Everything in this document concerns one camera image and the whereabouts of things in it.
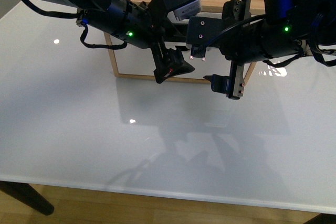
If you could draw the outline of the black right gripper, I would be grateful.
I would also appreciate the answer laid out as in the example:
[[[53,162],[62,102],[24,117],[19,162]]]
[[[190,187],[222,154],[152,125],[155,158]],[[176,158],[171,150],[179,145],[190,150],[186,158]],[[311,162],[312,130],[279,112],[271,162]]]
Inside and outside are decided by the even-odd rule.
[[[223,27],[227,28],[250,18],[250,2],[251,0],[231,0],[226,2],[222,12]],[[232,28],[224,35],[224,41],[222,42],[222,53],[227,60],[231,61],[229,76],[213,74],[203,77],[203,79],[211,83],[213,92],[225,94],[233,100],[240,99],[244,93],[244,64],[238,61],[242,29],[243,25]]]

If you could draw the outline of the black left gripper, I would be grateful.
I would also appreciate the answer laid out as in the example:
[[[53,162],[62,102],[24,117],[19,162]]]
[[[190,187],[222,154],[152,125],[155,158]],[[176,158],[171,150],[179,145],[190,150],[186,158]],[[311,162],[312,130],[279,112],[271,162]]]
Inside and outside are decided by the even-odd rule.
[[[184,60],[180,49],[167,49],[165,46],[168,11],[163,0],[151,0],[149,3],[142,1],[140,6],[151,17],[150,31],[153,33],[153,41],[150,43],[150,49],[156,66],[154,70],[156,82],[162,83],[173,76],[193,72],[195,68]]]

